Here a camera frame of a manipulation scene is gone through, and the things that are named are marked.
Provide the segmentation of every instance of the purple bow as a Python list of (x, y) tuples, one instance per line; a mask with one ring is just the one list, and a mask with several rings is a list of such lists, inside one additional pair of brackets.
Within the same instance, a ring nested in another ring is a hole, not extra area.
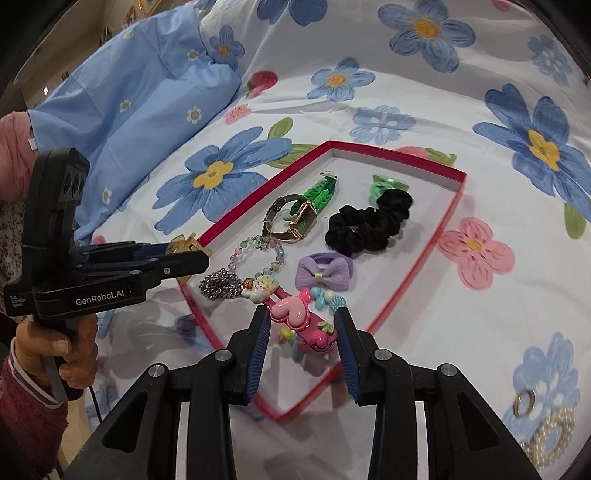
[(298, 290), (312, 287), (326, 287), (329, 290), (344, 291), (349, 288), (353, 276), (353, 261), (337, 252), (322, 252), (300, 260), (295, 273)]

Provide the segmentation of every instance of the floral bedsheet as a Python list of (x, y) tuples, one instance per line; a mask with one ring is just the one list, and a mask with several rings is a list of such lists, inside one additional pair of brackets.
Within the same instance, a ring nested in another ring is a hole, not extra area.
[[(242, 87), (95, 241), (199, 234), (327, 139), (467, 172), (449, 230), (376, 339), (412, 364), (457, 365), (542, 477), (558, 479), (591, 433), (590, 93), (563, 46), (521, 7), (393, 1), (196, 2), (207, 54)], [(115, 314), (100, 346), (105, 405), (151, 363), (176, 368), (210, 351), (188, 313), (168, 283)], [(365, 478), (373, 414), (341, 383), (287, 425), (236, 412), (239, 476)], [(549, 429), (550, 415), (562, 429)]]

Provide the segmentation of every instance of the sleeve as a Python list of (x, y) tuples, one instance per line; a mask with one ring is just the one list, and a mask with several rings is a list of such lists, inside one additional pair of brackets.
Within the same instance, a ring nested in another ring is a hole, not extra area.
[(9, 113), (0, 119), (0, 200), (3, 202), (27, 197), (38, 154), (30, 139), (31, 121), (26, 112)]
[(0, 374), (0, 416), (15, 441), (44, 475), (53, 470), (67, 427), (67, 404), (41, 390), (14, 357), (14, 341)]

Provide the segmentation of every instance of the cable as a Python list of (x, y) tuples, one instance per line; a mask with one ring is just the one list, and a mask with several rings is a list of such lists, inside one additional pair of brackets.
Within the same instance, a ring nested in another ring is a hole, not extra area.
[(90, 387), (88, 387), (88, 388), (90, 389), (90, 395), (92, 396), (92, 401), (95, 404), (96, 418), (99, 419), (99, 424), (101, 424), (101, 423), (103, 423), (103, 418), (100, 416), (99, 403), (96, 401), (95, 391), (92, 388), (92, 385)]

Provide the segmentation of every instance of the watch face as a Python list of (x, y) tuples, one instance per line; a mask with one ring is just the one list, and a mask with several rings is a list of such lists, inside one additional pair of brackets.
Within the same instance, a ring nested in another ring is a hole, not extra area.
[(295, 218), (291, 221), (293, 232), (304, 238), (316, 223), (317, 213), (310, 202), (303, 203)]

